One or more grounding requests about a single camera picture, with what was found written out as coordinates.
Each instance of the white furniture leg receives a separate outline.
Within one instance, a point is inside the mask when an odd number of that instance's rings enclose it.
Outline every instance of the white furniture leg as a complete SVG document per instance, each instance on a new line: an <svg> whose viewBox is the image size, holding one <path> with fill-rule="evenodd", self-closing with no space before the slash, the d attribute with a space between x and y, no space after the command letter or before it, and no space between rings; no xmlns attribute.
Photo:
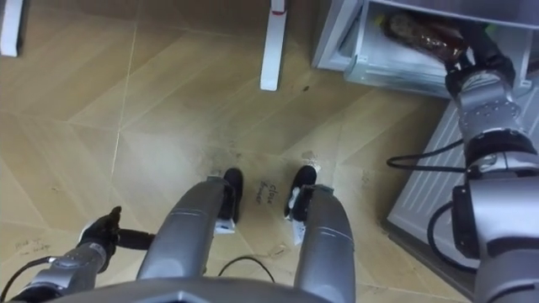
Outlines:
<svg viewBox="0 0 539 303"><path fill-rule="evenodd" d="M0 37L0 54L4 56L17 56L19 54L17 44L23 4L24 0L6 0Z"/></svg>
<svg viewBox="0 0 539 303"><path fill-rule="evenodd" d="M280 58L285 40L286 3L285 0L271 0L268 30L262 59L260 88L276 91L279 82Z"/></svg>

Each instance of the parquet floor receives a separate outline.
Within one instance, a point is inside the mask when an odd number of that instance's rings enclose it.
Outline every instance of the parquet floor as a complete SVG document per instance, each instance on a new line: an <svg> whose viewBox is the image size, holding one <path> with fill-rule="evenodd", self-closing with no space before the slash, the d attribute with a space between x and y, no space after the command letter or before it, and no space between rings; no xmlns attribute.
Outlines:
<svg viewBox="0 0 539 303"><path fill-rule="evenodd" d="M231 166L247 181L242 219L237 233L215 237L207 274L255 254L291 284L299 247L281 214L294 173L311 163L348 211L358 301L464 300L378 225L408 176L385 159L421 151L445 103L313 70L309 0L291 0L279 91L260 91L268 7L31 2L22 56L0 59L2 285L30 259L73 247L114 205L123 227L156 231L190 186ZM277 188L274 199L265 184ZM99 284L133 279L141 259L119 249ZM227 274L266 279L250 263Z"/></svg>

